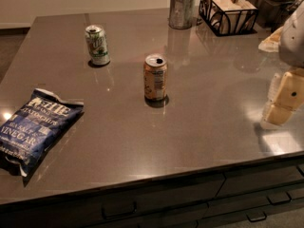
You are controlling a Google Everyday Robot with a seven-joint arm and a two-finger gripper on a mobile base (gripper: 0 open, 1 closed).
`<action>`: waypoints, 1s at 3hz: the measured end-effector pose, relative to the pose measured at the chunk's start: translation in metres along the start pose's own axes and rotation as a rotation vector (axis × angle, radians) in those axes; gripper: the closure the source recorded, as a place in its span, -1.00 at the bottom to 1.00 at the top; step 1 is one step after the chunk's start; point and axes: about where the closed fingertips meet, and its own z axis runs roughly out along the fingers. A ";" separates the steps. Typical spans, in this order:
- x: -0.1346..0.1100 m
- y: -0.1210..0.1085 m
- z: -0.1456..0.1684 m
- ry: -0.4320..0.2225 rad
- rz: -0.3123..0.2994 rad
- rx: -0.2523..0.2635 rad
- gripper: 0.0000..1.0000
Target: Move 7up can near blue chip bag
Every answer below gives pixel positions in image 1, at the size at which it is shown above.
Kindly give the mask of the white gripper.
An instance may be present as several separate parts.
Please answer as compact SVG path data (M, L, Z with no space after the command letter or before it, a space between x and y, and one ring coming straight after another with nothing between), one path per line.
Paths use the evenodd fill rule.
M281 31L278 54L293 66L276 73L270 83L263 109L262 126L282 126L304 104L304 2L286 20Z

